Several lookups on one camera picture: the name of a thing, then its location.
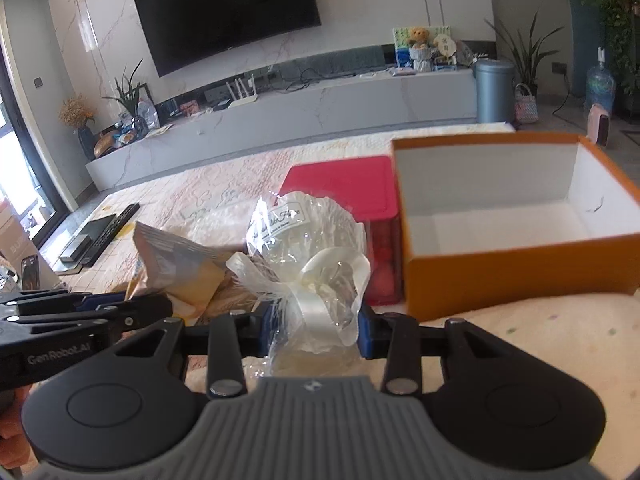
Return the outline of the woven pink basket bag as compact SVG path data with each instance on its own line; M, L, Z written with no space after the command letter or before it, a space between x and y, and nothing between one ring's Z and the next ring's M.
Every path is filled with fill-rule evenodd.
M536 124L539 120L536 96L526 84L515 86L515 116L521 125Z

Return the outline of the clear bag with white ribbon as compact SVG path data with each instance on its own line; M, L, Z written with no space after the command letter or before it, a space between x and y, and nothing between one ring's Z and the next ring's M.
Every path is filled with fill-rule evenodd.
M356 372L358 314L371 274L363 234L329 198L291 192L258 200L247 250L227 266L240 285L273 306L267 375Z

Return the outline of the red transparent storage box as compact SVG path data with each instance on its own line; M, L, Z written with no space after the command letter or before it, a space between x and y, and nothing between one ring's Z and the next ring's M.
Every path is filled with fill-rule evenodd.
M371 265L364 301L370 306L398 304L404 294L398 191L390 156L310 162L288 170L282 195L304 192L329 198L364 229L363 252Z

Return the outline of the teddy bear bouquet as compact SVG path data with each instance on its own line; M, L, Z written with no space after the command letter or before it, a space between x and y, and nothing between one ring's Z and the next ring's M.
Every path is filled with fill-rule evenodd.
M428 73L432 70L432 54L428 38L430 38L430 32L424 27L409 29L409 55L412 67L417 73Z

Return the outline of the yellow snack packet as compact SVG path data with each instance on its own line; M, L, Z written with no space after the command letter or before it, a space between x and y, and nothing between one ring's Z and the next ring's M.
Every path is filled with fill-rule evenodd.
M141 222L134 226L132 241L138 262L126 289L128 300L164 294L174 315L187 326L202 325L232 311L250 312L257 306L256 296L227 268L230 252Z

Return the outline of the patterned lace tablecloth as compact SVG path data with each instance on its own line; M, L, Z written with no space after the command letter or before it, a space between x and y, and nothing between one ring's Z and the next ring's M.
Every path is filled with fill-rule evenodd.
M278 192L288 170L293 166L343 158L388 156L392 152L392 141L396 138L513 130L506 122L402 129L344 136L213 162L111 193L99 194L62 224L53 240L43 248L42 254L48 263L54 263L62 246L71 236L79 233L86 223L109 214L120 214L132 203L140 204L140 210L134 218L170 231L180 211L207 204L214 207L230 205Z

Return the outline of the white marble tv cabinet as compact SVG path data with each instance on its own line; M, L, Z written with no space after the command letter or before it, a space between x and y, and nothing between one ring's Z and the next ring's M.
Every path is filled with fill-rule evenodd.
M268 92L250 104L178 120L158 136L89 162L87 170L103 191L224 156L331 136L465 124L476 114L470 70L401 77L379 72Z

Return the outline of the dried yellow flowers vase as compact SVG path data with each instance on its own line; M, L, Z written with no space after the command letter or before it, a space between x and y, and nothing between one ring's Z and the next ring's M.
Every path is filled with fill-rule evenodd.
M75 131L86 157L95 160L96 137L89 127L90 122L94 122L94 111L84 97L80 94L65 100L58 113L58 119Z

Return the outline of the blue water jug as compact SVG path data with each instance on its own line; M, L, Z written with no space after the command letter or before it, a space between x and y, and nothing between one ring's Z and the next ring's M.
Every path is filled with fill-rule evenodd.
M598 62L587 72L585 109L591 110L594 104L600 105L609 115L615 101L616 82L605 66L605 48L598 47Z

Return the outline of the tall green floor plant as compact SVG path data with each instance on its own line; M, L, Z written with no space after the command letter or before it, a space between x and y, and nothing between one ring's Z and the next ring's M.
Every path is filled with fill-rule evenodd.
M495 18L493 22L486 20L485 23L506 44L518 73L518 82L525 84L536 96L539 88L538 68L541 62L560 52L559 49L545 49L544 44L548 39L562 32L564 26L555 27L544 34L538 34L538 13L534 14L527 34L523 34L521 29L508 29L500 18Z

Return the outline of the green plant in vase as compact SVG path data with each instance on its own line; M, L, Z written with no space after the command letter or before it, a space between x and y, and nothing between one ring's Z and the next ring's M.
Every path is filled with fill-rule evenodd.
M130 116L130 130L136 140L142 139L149 132L148 124L138 112L141 90L144 87L143 82L136 81L136 75L141 64L142 60L137 62L137 65L134 66L130 73L124 70L119 79L114 79L116 88L114 96L102 96L102 99L115 101L126 110Z

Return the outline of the orange cardboard box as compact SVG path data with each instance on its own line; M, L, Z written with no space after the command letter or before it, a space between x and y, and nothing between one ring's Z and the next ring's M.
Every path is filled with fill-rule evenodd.
M638 289L638 186L584 136L397 139L393 162L417 320Z

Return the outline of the pink small heater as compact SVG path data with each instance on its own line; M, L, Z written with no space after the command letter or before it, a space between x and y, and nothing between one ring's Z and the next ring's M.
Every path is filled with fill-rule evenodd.
M608 111L599 103L590 107L587 120L587 138L597 146L605 148L608 144L611 117Z

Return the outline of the small grey box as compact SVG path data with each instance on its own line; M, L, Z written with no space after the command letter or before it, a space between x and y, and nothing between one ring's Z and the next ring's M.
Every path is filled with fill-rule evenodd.
M79 234L70 240L58 258L62 263L77 262L91 245L92 239L89 235Z

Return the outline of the white folded cloth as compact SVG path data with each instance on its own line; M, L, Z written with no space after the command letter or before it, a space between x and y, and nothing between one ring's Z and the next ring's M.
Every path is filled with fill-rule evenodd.
M170 230L203 246L241 247L257 203L257 198L251 198L230 205L207 204L180 211Z

